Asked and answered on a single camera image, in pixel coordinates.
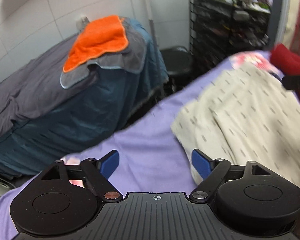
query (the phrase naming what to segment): bed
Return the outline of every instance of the bed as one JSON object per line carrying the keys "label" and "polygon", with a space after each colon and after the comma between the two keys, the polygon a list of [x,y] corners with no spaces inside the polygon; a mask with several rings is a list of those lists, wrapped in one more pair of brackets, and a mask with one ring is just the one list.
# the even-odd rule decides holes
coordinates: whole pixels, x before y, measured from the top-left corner
{"label": "bed", "polygon": [[[268,52],[261,52],[269,58]],[[162,100],[145,117],[126,130],[114,133],[99,145],[77,157],[101,158],[113,149],[120,154],[120,165],[109,181],[125,196],[127,192],[186,192],[196,187],[186,154],[171,132],[170,125],[180,108],[199,96],[202,89],[223,70],[231,69],[229,59],[199,77],[182,91]],[[12,223],[9,206],[13,198],[27,185],[11,190],[0,198],[0,240],[12,239],[17,231]]]}
{"label": "bed", "polygon": [[[9,120],[4,123],[4,125],[12,123],[12,127],[0,136],[0,175],[10,179],[21,175],[35,175],[49,163],[66,154],[81,152],[97,145],[114,131],[122,129],[128,118],[155,93],[161,84],[151,37],[138,21],[130,19],[130,24],[143,36],[146,44],[138,73],[118,67],[94,67],[92,70],[94,75],[64,90],[60,86],[63,66],[60,62],[67,58],[68,51],[77,37],[74,35],[0,83],[0,115],[4,111],[13,112],[12,114],[9,112]],[[163,59],[161,55],[159,56],[162,82],[166,82],[167,72]],[[40,79],[38,75],[46,73],[41,70],[39,74],[33,74],[40,68],[56,73],[51,81],[47,78],[44,80],[44,86],[38,85],[41,80],[37,79]],[[19,85],[15,81],[20,79],[20,76],[27,78],[25,84]],[[19,92],[15,93],[19,93],[18,95],[13,94],[14,88],[18,88]],[[48,92],[37,95],[32,91],[35,88],[47,89]],[[20,109],[17,109],[17,114],[14,113],[15,109],[8,109],[11,106],[10,102],[18,100],[21,93],[23,93],[22,102],[16,106],[30,108],[31,111],[28,109],[26,111],[26,117],[20,114]],[[51,111],[41,114],[38,118],[32,118],[33,113],[38,115],[37,112],[45,108],[46,104],[51,105],[60,94],[64,93],[68,93],[69,98],[61,105],[53,107]],[[31,107],[23,107],[28,104],[32,104]]]}

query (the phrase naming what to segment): gray cloth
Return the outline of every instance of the gray cloth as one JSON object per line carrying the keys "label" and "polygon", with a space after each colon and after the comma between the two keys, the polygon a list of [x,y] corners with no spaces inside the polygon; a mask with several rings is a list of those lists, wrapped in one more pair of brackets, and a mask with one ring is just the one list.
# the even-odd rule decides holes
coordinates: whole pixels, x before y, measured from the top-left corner
{"label": "gray cloth", "polygon": [[71,89],[60,86],[60,73],[76,38],[60,42],[0,83],[0,136],[14,120],[40,117],[96,82],[93,71]]}
{"label": "gray cloth", "polygon": [[[98,82],[40,118],[16,122],[0,137],[0,174],[35,175],[66,154],[97,145],[122,129],[131,114],[162,85],[151,36],[137,20],[130,19],[130,23],[147,44],[140,74],[95,67]],[[160,52],[159,66],[166,82]]]}
{"label": "gray cloth", "polygon": [[124,69],[139,74],[142,71],[146,56],[146,41],[140,32],[135,30],[127,21],[123,21],[129,45],[126,49],[116,53],[106,53],[101,57],[88,60],[74,70],[61,73],[60,84],[64,89],[82,81],[89,75],[89,65],[97,64],[105,69]]}

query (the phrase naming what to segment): black stool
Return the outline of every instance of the black stool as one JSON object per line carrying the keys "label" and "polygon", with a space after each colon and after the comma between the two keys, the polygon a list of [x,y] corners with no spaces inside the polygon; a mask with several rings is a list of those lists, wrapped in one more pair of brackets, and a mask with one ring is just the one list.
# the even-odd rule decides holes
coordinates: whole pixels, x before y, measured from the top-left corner
{"label": "black stool", "polygon": [[175,46],[160,51],[166,65],[172,93],[183,88],[192,73],[192,55],[183,46]]}

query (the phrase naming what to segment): orange towel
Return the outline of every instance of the orange towel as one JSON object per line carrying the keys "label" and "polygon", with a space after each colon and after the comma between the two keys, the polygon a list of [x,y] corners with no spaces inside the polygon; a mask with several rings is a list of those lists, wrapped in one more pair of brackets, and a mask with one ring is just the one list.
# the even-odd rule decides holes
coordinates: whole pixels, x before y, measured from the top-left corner
{"label": "orange towel", "polygon": [[119,16],[111,15],[95,20],[78,36],[63,66],[63,72],[70,72],[89,59],[100,57],[106,52],[124,50],[128,44]]}

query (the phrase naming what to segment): white tiled wall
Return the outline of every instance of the white tiled wall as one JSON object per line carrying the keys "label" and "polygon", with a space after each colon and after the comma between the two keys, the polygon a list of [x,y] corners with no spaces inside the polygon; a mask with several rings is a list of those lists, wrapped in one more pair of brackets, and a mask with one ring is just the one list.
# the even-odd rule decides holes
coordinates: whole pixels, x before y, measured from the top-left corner
{"label": "white tiled wall", "polygon": [[[188,0],[151,0],[159,45],[188,47]],[[147,30],[144,0],[0,0],[0,82],[77,32],[81,16],[134,17]]]}

